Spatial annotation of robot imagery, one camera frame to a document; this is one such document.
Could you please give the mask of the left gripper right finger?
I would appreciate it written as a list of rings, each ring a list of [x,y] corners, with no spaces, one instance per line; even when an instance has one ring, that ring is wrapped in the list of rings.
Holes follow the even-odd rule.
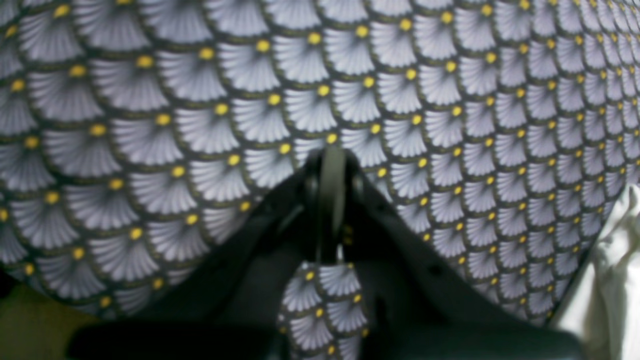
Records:
[[[567,332],[527,324],[421,244],[368,183],[352,153],[330,148],[330,263],[354,264],[373,315],[364,358],[583,358]]]

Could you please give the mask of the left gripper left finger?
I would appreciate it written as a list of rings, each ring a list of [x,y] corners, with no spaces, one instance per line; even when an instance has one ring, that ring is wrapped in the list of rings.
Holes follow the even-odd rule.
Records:
[[[79,330],[71,358],[289,358],[276,323],[304,261],[333,260],[333,148],[314,150],[221,250],[134,317]]]

